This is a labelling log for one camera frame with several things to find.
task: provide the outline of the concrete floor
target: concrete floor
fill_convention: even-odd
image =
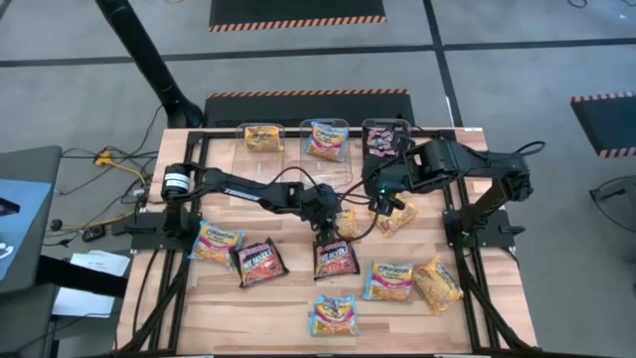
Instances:
[[[565,0],[432,3],[445,44],[636,33],[636,8],[618,0],[589,0],[582,10]],[[385,24],[234,34],[208,32],[209,0],[132,4],[162,54],[432,43],[420,0],[385,0]],[[90,1],[13,1],[0,20],[0,62],[124,55]],[[528,228],[518,237],[518,256],[540,345],[559,352],[633,356],[636,268],[624,258],[636,253],[636,238],[603,218],[587,190],[633,174],[634,159],[597,158],[568,102],[577,94],[634,90],[636,46],[454,51],[446,58],[464,125],[484,127],[492,149],[514,150],[537,139],[548,143],[545,152],[529,158],[535,194],[507,206],[511,221]],[[198,104],[209,91],[406,88],[417,124],[450,124],[432,52],[178,62],[169,68]],[[132,150],[158,104],[134,65],[0,68],[0,151],[47,144]],[[158,148],[164,127],[160,112],[147,150]],[[98,172],[89,161],[66,159],[58,188],[68,190]],[[85,222],[130,180],[112,171],[81,191],[58,196],[51,218]],[[115,206],[109,214],[124,210]],[[105,238],[45,253],[68,257],[128,245],[123,237]],[[77,329],[81,336],[63,341],[60,356],[107,350],[114,321],[83,325]]]

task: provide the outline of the black floor mat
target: black floor mat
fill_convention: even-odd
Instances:
[[[212,0],[210,31],[386,22],[383,0]]]
[[[311,118],[342,118],[359,127],[368,118],[402,116],[414,123],[406,89],[280,90],[211,93],[205,127],[234,128],[243,123],[298,127]]]
[[[636,155],[636,96],[621,92],[578,95],[571,107],[596,153],[603,158]]]

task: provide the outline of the wooden tabletop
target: wooden tabletop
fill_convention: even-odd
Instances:
[[[206,129],[227,131],[228,129]],[[479,128],[455,128],[457,140],[477,150],[486,149],[484,133]],[[188,130],[168,129],[163,134],[159,158],[150,190],[152,200],[159,200],[161,180],[166,165],[182,162]],[[285,140],[284,167],[300,163],[299,140]],[[210,142],[207,166],[233,173],[235,139],[213,139]],[[360,178],[362,168],[361,139],[351,140],[353,185]],[[280,171],[264,170],[256,163],[235,166],[234,173],[249,179],[267,182]],[[300,180],[297,171],[288,172],[283,180]],[[478,199],[490,187],[484,179],[466,179],[471,201]],[[459,196],[453,185],[454,203]],[[360,261],[360,275],[342,275],[313,279],[311,243],[314,234],[308,223],[292,215],[274,215],[256,204],[225,195],[208,195],[202,200],[204,219],[227,230],[245,231],[245,245],[264,242],[272,238],[290,270],[284,277],[239,288],[239,275],[218,265],[192,261],[183,310],[178,353],[180,354],[255,354],[255,353],[439,353],[469,352],[463,302],[453,304],[441,316],[433,315],[425,301],[413,290],[412,303],[364,301],[365,277],[371,260],[381,263],[413,263],[423,265],[440,256],[444,264],[457,277],[455,258],[446,245],[441,212],[444,200],[441,191],[426,195],[404,193],[404,197],[420,210],[419,215],[391,238],[385,238],[378,229],[354,243]],[[159,206],[150,210],[161,210]],[[371,224],[365,207],[358,206],[357,221],[364,231]],[[481,251],[493,304],[510,326],[529,344],[536,338],[521,278],[516,263],[499,249]],[[119,342],[131,337],[134,307],[141,280],[151,253],[138,253],[132,264],[128,290],[120,315],[117,336]],[[157,298],[163,254],[152,266],[148,284],[141,299],[139,323],[150,313]],[[357,298],[362,335],[358,337],[311,337],[309,315],[320,295]],[[482,345],[488,338],[482,310],[474,300]],[[166,347],[172,308],[163,320],[160,347]]]

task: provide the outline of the white paper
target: white paper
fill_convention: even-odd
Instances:
[[[88,254],[73,254],[71,264],[87,269],[123,276],[130,259],[107,252],[91,251]],[[112,311],[114,297],[86,292],[78,289],[60,288],[53,314],[106,318]]]

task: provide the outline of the noodle packet in container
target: noodle packet in container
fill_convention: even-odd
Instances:
[[[336,226],[338,232],[345,239],[358,236],[358,226],[356,224],[356,209],[343,209],[336,215]]]
[[[289,272],[274,241],[270,238],[263,244],[257,243],[243,249],[231,250],[231,255],[240,275],[241,288]]]
[[[201,221],[199,236],[192,245],[190,260],[212,261],[232,269],[230,250],[239,249],[244,232],[229,232]]]
[[[314,243],[314,279],[347,273],[360,274],[360,265],[350,242]]]
[[[408,302],[413,286],[413,264],[391,265],[371,262],[364,299]]]
[[[417,291],[424,297],[435,315],[448,309],[464,296],[457,281],[450,275],[439,257],[418,268],[413,275]]]
[[[305,153],[342,163],[346,159],[344,149],[348,137],[349,128],[336,128],[312,121]]]
[[[245,128],[245,145],[250,152],[283,150],[280,132],[274,125],[254,125]]]
[[[309,332],[312,336],[360,335],[356,297],[320,296],[309,320]]]
[[[395,235],[399,228],[413,220],[417,214],[419,214],[419,209],[412,203],[405,201],[401,195],[396,195],[396,198],[404,202],[404,210],[394,209],[390,216],[380,215],[378,217],[378,228],[386,238]],[[371,219],[373,220],[376,213],[370,211],[369,215],[371,215]]]

